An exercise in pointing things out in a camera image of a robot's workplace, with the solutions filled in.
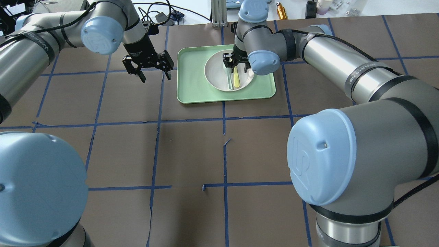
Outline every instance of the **metal tube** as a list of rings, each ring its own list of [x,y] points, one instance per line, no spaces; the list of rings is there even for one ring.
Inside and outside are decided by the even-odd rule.
[[[122,43],[124,44],[132,44],[139,40],[141,40],[145,36],[145,28],[143,27],[142,22],[139,22],[132,29],[127,30],[123,33]]]
[[[0,94],[14,107],[47,66],[47,53],[31,40],[5,46],[0,50]]]
[[[323,37],[315,37],[306,44],[303,59],[343,91],[349,76],[359,66],[371,62],[345,44]],[[347,96],[356,103],[368,102],[380,86],[395,77],[386,69],[373,69],[359,79],[352,95]]]
[[[50,243],[52,242],[38,246],[32,246],[32,247],[46,247]],[[14,246],[0,244],[0,247],[14,247]],[[68,237],[68,239],[64,243],[60,245],[60,247],[94,247],[94,244],[91,242],[90,237],[88,236],[87,232],[82,227],[82,225],[78,224],[73,230],[72,234]]]
[[[349,224],[337,222],[317,214],[317,225],[331,238],[344,243],[367,243],[378,233],[378,223]]]

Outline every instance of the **black cable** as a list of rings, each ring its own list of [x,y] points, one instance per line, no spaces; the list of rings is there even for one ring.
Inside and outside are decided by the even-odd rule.
[[[412,189],[411,191],[407,192],[405,195],[403,195],[398,200],[396,200],[396,202],[393,203],[393,208],[395,208],[398,205],[400,205],[403,201],[407,200],[410,196],[412,196],[412,195],[418,193],[419,191],[421,191],[421,190],[429,187],[430,185],[434,184],[438,180],[439,180],[439,174],[437,174],[436,176],[432,177],[431,179],[421,183],[420,185],[416,186],[414,189]]]
[[[142,21],[145,21],[145,17],[147,17],[148,20],[151,20],[151,18],[149,17],[148,13],[143,8],[138,7],[137,9],[142,14]]]
[[[160,14],[161,12],[157,11],[157,10],[151,10],[149,13],[157,13]]]
[[[171,11],[171,3],[169,2],[169,0],[166,0],[166,2],[167,2],[167,4],[164,4],[164,3],[162,3],[162,2],[155,2],[155,3],[152,3],[151,5],[149,5],[149,7],[148,7],[148,10],[147,10],[147,14],[148,14],[148,15],[149,15],[149,13],[150,13],[150,9],[151,9],[151,7],[152,7],[153,5],[155,5],[155,4],[164,4],[164,5],[167,5],[167,6],[169,7],[168,18],[166,18],[166,20],[165,20],[164,22],[161,22],[161,23],[155,24],[155,25],[157,25],[157,26],[160,26],[160,25],[163,25],[163,24],[167,23],[167,22],[170,20],[170,18],[171,18],[171,13],[172,13],[172,11]]]
[[[133,4],[152,4],[152,3],[133,3]],[[155,3],[155,4],[156,4],[156,5],[167,5],[166,3],[163,3],[163,2],[157,2],[157,3]],[[192,13],[194,13],[194,14],[196,14],[196,15],[199,15],[199,16],[203,17],[204,19],[206,19],[206,20],[208,20],[208,21],[211,21],[211,19],[209,19],[209,18],[203,16],[203,15],[200,14],[200,13],[197,13],[197,12],[195,12],[195,11],[192,11],[192,10],[190,10],[190,9],[186,9],[186,8],[179,7],[179,6],[175,6],[175,5],[171,5],[171,7],[174,7],[174,8],[178,8],[178,9],[182,9],[182,10],[186,10],[186,11],[192,12]]]
[[[82,13],[82,15],[80,15],[78,18],[76,18],[74,21],[61,25],[61,26],[56,26],[56,27],[50,27],[50,28],[45,28],[45,29],[40,29],[35,31],[36,33],[42,33],[42,32],[49,32],[49,31],[53,31],[53,30],[58,30],[58,29],[62,29],[62,28],[66,28],[66,27],[70,27],[76,23],[78,23],[82,18],[84,18],[86,15],[88,15],[88,13],[90,13],[90,11],[94,8],[94,6],[96,6],[97,2],[94,2],[92,4],[90,4],[90,7],[88,7],[87,10],[85,10],[84,13]]]

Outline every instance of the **cable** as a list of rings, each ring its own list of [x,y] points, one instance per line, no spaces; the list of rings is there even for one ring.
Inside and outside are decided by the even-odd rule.
[[[149,20],[151,20],[151,18],[149,17],[148,13],[143,8],[138,7],[137,9],[142,14],[142,21],[145,21],[145,17],[147,17]]]
[[[36,33],[42,33],[42,32],[49,32],[49,31],[53,31],[53,30],[58,30],[58,29],[70,27],[70,26],[78,23],[85,16],[87,16],[88,13],[90,13],[90,11],[94,8],[94,6],[96,6],[96,4],[97,4],[97,2],[94,2],[94,3],[90,4],[90,7],[88,7],[88,9],[85,10],[85,12],[82,13],[82,15],[80,15],[78,18],[76,18],[76,20],[74,20],[74,21],[72,21],[70,23],[67,23],[67,24],[64,24],[64,25],[61,25],[61,26],[56,26],[56,27],[51,27],[51,28],[46,28],[46,29],[40,29],[40,30],[37,30],[35,32]]]
[[[152,3],[133,3],[133,4],[152,4]],[[162,3],[162,2],[158,2],[158,3],[155,3],[155,4],[156,4],[156,5],[167,5],[166,3]],[[195,11],[192,11],[192,10],[190,10],[190,9],[186,9],[186,8],[179,7],[179,6],[175,6],[175,5],[171,5],[171,7],[174,7],[174,8],[178,8],[178,9],[182,9],[182,10],[186,10],[186,11],[192,12],[192,13],[194,13],[194,14],[196,14],[196,15],[199,15],[199,16],[203,17],[204,19],[206,19],[206,20],[208,20],[208,21],[212,21],[211,19],[205,17],[204,15],[202,15],[202,14],[200,14],[200,13],[197,13],[197,12],[195,12]]]
[[[421,191],[421,190],[429,187],[430,185],[434,184],[438,180],[439,180],[439,174],[437,174],[436,176],[432,177],[431,179],[421,183],[420,185],[416,186],[414,189],[412,189],[411,191],[407,192],[405,195],[403,195],[398,200],[396,200],[396,202],[393,203],[393,208],[395,208],[398,205],[400,205],[403,201],[407,200],[410,196],[412,196],[412,195],[418,193],[419,191]]]
[[[169,2],[169,0],[166,0],[166,2],[167,2],[167,4],[165,4],[165,5],[168,5],[168,7],[169,7],[168,18],[166,18],[166,20],[165,20],[164,22],[161,22],[161,23],[155,24],[155,25],[157,25],[157,26],[160,26],[160,25],[163,25],[163,24],[167,23],[167,22],[169,21],[169,19],[171,18],[171,13],[172,13],[172,11],[171,11],[171,3]],[[151,9],[151,7],[152,7],[153,5],[155,5],[155,4],[164,4],[164,3],[162,3],[162,2],[155,2],[155,3],[152,3],[151,5],[149,5],[148,10],[147,10],[147,14],[148,14],[148,15],[149,15],[149,13],[150,13],[150,9]]]
[[[84,18],[86,15],[88,15],[88,13],[90,13],[90,11],[94,8],[94,6],[95,6],[96,4],[97,4],[96,2],[90,4],[90,7],[88,7],[88,9],[85,10],[84,13],[82,13],[82,14],[81,14],[76,20],[74,20],[74,21],[72,21],[72,22],[70,22],[70,23],[67,23],[67,24],[64,24],[64,25],[61,25],[61,26],[56,26],[56,27],[51,27],[51,28],[40,29],[40,30],[37,30],[37,31],[35,31],[35,32],[36,32],[36,33],[43,33],[43,32],[49,32],[49,31],[53,31],[53,30],[58,30],[58,29],[62,29],[62,28],[66,28],[66,27],[70,27],[70,26],[72,26],[72,25],[78,23],[82,18]],[[23,37],[22,34],[16,35],[16,36],[14,36],[14,37],[12,37],[12,38],[7,39],[7,40],[6,40],[5,42],[3,42],[2,44],[0,44],[0,48],[2,48],[3,46],[5,46],[5,45],[7,45],[7,44],[9,44],[9,43],[11,43],[11,42],[13,42],[13,41],[22,40],[22,39],[24,39],[24,37]]]

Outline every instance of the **silver arm segment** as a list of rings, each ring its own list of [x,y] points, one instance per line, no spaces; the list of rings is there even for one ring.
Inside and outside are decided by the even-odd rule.
[[[128,71],[130,74],[143,76],[140,71],[142,67],[156,67],[165,71],[170,78],[167,72],[173,69],[172,59],[166,51],[161,54],[155,52],[130,0],[93,0],[90,4],[92,9],[89,11],[30,15],[23,27],[9,38],[14,38],[23,31],[31,31],[23,35],[31,36],[33,41],[24,38],[0,48],[0,123],[7,118],[12,107],[44,69],[66,47],[87,46],[93,52],[110,54],[122,41],[131,56],[129,61],[139,65],[135,70],[130,62],[127,67],[124,61],[127,70],[132,69]],[[74,25],[35,33],[41,29],[65,25],[84,14],[86,15]]]
[[[268,74],[280,61],[301,57],[358,104],[298,121],[288,165],[298,194],[318,213],[320,246],[378,246],[379,222],[393,209],[395,186],[439,171],[439,91],[319,35],[329,34],[324,27],[272,34],[265,20],[253,21],[266,19],[260,7],[253,9],[262,5],[243,3],[234,51],[224,63],[248,59],[252,69]],[[251,61],[256,52],[266,57]]]

